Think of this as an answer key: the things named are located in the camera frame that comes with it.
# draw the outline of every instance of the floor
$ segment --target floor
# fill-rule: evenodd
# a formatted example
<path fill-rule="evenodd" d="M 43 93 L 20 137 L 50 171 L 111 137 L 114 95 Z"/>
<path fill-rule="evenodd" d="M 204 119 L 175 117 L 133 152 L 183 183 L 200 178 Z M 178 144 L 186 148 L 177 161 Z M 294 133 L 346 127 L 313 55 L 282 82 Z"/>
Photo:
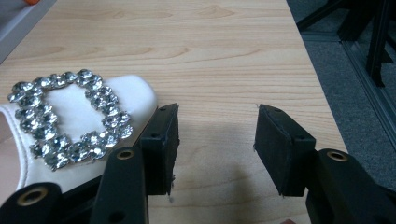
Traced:
<path fill-rule="evenodd" d="M 317 8 L 326 0 L 288 0 L 296 21 Z M 343 136 L 348 152 L 354 156 L 375 180 L 388 189 L 396 190 L 396 148 L 392 135 L 378 113 L 377 101 L 370 91 L 384 92 L 392 104 L 396 103 L 396 52 L 388 44 L 388 63 L 382 65 L 385 88 L 375 85 L 367 88 L 361 81 L 357 68 L 346 52 L 345 44 L 336 40 L 336 31 L 343 21 L 347 9 L 338 9 L 327 18 L 312 25 L 302 37 L 317 71 L 319 81 L 331 107 L 335 121 Z M 368 53 L 372 25 L 368 25 L 356 43 L 362 58 Z M 396 22 L 392 21 L 389 33 L 396 39 Z M 324 36 L 322 39 L 313 35 Z"/>

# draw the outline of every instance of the rhinestone buckle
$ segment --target rhinestone buckle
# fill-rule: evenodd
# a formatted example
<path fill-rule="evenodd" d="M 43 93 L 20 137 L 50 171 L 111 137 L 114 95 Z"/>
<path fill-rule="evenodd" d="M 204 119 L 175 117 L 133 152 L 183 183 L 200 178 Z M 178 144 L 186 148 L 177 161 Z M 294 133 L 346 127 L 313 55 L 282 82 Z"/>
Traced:
<path fill-rule="evenodd" d="M 46 103 L 46 91 L 64 88 L 70 84 L 85 88 L 85 97 L 95 110 L 105 117 L 102 124 L 105 130 L 92 131 L 72 143 L 65 133 L 57 128 L 58 116 L 52 105 Z M 82 69 L 78 73 L 65 72 L 38 77 L 32 82 L 19 82 L 8 96 L 11 103 L 17 103 L 21 109 L 15 112 L 20 128 L 35 139 L 30 146 L 35 158 L 43 158 L 52 171 L 65 167 L 70 162 L 102 159 L 121 139 L 132 135 L 131 117 L 118 107 L 119 99 L 103 79 L 92 71 Z"/>

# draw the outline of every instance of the rhinestone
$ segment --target rhinestone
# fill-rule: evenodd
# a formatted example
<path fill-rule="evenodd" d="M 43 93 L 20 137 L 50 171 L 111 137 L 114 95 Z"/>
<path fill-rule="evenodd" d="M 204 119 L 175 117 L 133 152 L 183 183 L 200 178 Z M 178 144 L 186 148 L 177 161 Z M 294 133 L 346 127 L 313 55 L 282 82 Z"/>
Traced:
<path fill-rule="evenodd" d="M 85 91 L 85 97 L 88 99 L 94 98 L 97 94 L 97 91 Z"/>
<path fill-rule="evenodd" d="M 54 148 L 51 141 L 46 141 L 41 148 L 42 157 L 45 157 L 49 153 L 59 152 L 56 148 Z"/>
<path fill-rule="evenodd" d="M 67 85 L 65 76 L 59 76 L 57 74 L 52 74 L 49 76 L 49 80 L 51 81 L 51 86 L 54 89 L 60 89 Z"/>
<path fill-rule="evenodd" d="M 90 82 L 87 83 L 87 85 L 85 86 L 85 88 L 87 88 L 88 90 L 98 90 L 99 88 L 102 87 L 102 78 L 97 76 L 97 75 L 92 75 L 89 78 Z"/>
<path fill-rule="evenodd" d="M 18 82 L 12 87 L 12 91 L 18 92 L 18 91 L 29 91 L 30 89 L 33 88 L 33 84 L 30 82 Z"/>
<path fill-rule="evenodd" d="M 99 136 L 99 133 L 97 131 L 85 133 L 81 136 L 81 140 L 83 143 L 86 143 L 88 145 L 97 146 L 102 144 L 102 138 Z"/>
<path fill-rule="evenodd" d="M 65 150 L 71 144 L 70 139 L 65 135 L 59 135 L 53 139 L 53 146 L 59 150 Z"/>
<path fill-rule="evenodd" d="M 73 161 L 83 161 L 90 155 L 89 148 L 82 142 L 76 142 L 67 149 L 67 157 Z"/>
<path fill-rule="evenodd" d="M 107 104 L 107 98 L 98 97 L 91 99 L 91 106 L 95 109 L 101 108 Z"/>
<path fill-rule="evenodd" d="M 29 148 L 30 148 L 30 152 L 33 154 L 35 159 L 43 156 L 43 151 L 41 150 L 41 146 L 39 142 L 35 142 L 35 144 L 30 145 Z"/>
<path fill-rule="evenodd" d="M 46 155 L 44 162 L 50 167 L 52 171 L 56 171 L 69 163 L 69 159 L 64 153 L 52 152 Z"/>
<path fill-rule="evenodd" d="M 11 93 L 8 96 L 8 100 L 11 103 L 17 103 L 18 101 L 20 101 L 23 97 L 25 97 L 26 93 L 24 91 L 18 91 L 16 93 Z"/>
<path fill-rule="evenodd" d="M 88 69 L 81 69 L 78 72 L 78 76 L 83 78 L 89 78 L 92 76 L 92 71 Z"/>
<path fill-rule="evenodd" d="M 62 74 L 66 78 L 67 83 L 73 83 L 77 79 L 77 75 L 72 72 L 65 72 Z"/>
<path fill-rule="evenodd" d="M 125 139 L 125 138 L 131 136 L 133 130 L 134 130 L 134 129 L 133 129 L 133 127 L 132 127 L 131 125 L 127 125 L 127 126 L 125 126 L 125 127 L 123 127 L 123 128 L 120 128 L 120 130 L 119 130 L 119 132 L 120 132 L 120 138 L 121 138 L 121 139 Z"/>
<path fill-rule="evenodd" d="M 50 112 L 40 118 L 41 122 L 50 123 L 50 124 L 55 123 L 57 120 L 58 120 L 58 117 L 52 112 Z"/>
<path fill-rule="evenodd" d="M 32 130 L 33 138 L 37 140 L 49 140 L 53 138 L 55 134 L 56 128 L 49 124 L 45 124 L 35 130 Z"/>
<path fill-rule="evenodd" d="M 25 132 L 25 133 L 29 133 L 33 130 L 33 128 L 37 128 L 37 122 L 36 119 L 26 119 L 26 120 L 22 120 L 20 123 L 20 127 L 21 129 Z"/>
<path fill-rule="evenodd" d="M 38 86 L 34 86 L 32 89 L 30 89 L 29 91 L 26 92 L 26 95 L 29 96 L 41 96 L 43 95 L 43 90 L 41 89 L 41 87 Z"/>
<path fill-rule="evenodd" d="M 119 102 L 119 97 L 117 97 L 115 94 L 109 94 L 108 95 L 108 101 L 113 102 L 113 103 L 118 103 Z"/>
<path fill-rule="evenodd" d="M 102 119 L 102 123 L 106 129 L 114 129 L 115 127 L 119 126 L 120 119 L 118 116 L 108 116 Z"/>
<path fill-rule="evenodd" d="M 33 83 L 45 89 L 51 88 L 51 80 L 48 77 L 38 77 Z"/>
<path fill-rule="evenodd" d="M 103 106 L 102 113 L 107 116 L 114 116 L 120 112 L 120 109 L 117 107 L 116 103 L 108 103 L 107 105 Z"/>
<path fill-rule="evenodd" d="M 99 160 L 103 158 L 108 152 L 105 146 L 92 146 L 90 150 L 91 158 L 93 160 Z"/>
<path fill-rule="evenodd" d="M 99 88 L 98 92 L 103 95 L 109 95 L 111 92 L 113 92 L 113 90 L 111 90 L 111 88 L 109 88 L 108 86 L 104 86 Z"/>
<path fill-rule="evenodd" d="M 15 118 L 24 120 L 32 119 L 35 116 L 35 111 L 33 109 L 19 109 L 15 111 Z"/>
<path fill-rule="evenodd" d="M 120 124 L 124 125 L 128 123 L 131 120 L 131 117 L 129 116 L 128 112 L 122 111 L 119 113 L 120 117 Z"/>
<path fill-rule="evenodd" d="M 29 96 L 29 97 L 24 97 L 22 98 L 18 104 L 22 108 L 26 107 L 35 107 L 41 103 L 41 98 L 38 96 Z"/>
<path fill-rule="evenodd" d="M 117 134 L 109 131 L 100 133 L 100 137 L 103 139 L 105 147 L 114 147 L 119 142 Z"/>
<path fill-rule="evenodd" d="M 52 110 L 52 105 L 49 104 L 40 104 L 35 108 L 35 113 L 38 116 L 43 116 L 51 112 Z"/>
<path fill-rule="evenodd" d="M 88 83 L 90 83 L 90 77 L 92 76 L 92 71 L 87 69 L 82 69 L 78 72 L 78 78 L 76 79 L 76 83 L 80 87 L 85 87 Z"/>

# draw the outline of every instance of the screw hole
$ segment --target screw hole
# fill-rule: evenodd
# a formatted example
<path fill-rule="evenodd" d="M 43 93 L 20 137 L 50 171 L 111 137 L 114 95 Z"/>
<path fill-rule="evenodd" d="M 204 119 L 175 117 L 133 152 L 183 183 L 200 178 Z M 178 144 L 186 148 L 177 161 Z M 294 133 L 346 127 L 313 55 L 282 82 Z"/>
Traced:
<path fill-rule="evenodd" d="M 124 212 L 113 212 L 108 217 L 108 222 L 110 222 L 110 223 L 119 223 L 119 222 L 122 222 L 124 219 L 125 219 L 125 213 Z"/>
<path fill-rule="evenodd" d="M 17 204 L 20 206 L 29 206 L 38 203 L 47 196 L 48 192 L 44 187 L 31 189 L 18 198 Z"/>
<path fill-rule="evenodd" d="M 123 150 L 117 154 L 119 160 L 128 160 L 134 156 L 134 152 L 130 149 Z"/>
<path fill-rule="evenodd" d="M 347 161 L 347 156 L 336 151 L 329 151 L 327 156 L 332 158 L 335 161 Z"/>

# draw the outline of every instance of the wooden table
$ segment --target wooden table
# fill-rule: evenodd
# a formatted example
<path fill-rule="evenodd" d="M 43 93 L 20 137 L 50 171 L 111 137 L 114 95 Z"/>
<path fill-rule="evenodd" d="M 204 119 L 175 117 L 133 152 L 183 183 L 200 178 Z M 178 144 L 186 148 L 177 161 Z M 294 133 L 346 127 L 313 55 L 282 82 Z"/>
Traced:
<path fill-rule="evenodd" d="M 58 0 L 0 65 L 0 103 L 17 81 L 80 68 L 138 74 L 180 105 L 175 187 L 148 197 L 150 223 L 309 222 L 253 150 L 259 104 L 345 150 L 285 0 Z"/>

